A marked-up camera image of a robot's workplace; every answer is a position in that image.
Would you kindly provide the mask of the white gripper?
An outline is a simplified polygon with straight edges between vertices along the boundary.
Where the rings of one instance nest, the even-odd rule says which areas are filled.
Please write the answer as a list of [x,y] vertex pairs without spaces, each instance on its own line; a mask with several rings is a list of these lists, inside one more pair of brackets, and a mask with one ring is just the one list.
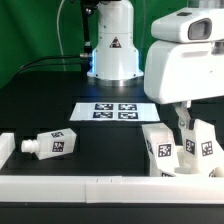
[[158,104],[174,103],[178,127],[191,130],[189,100],[224,95],[224,53],[215,54],[211,42],[156,41],[147,54],[144,91]]

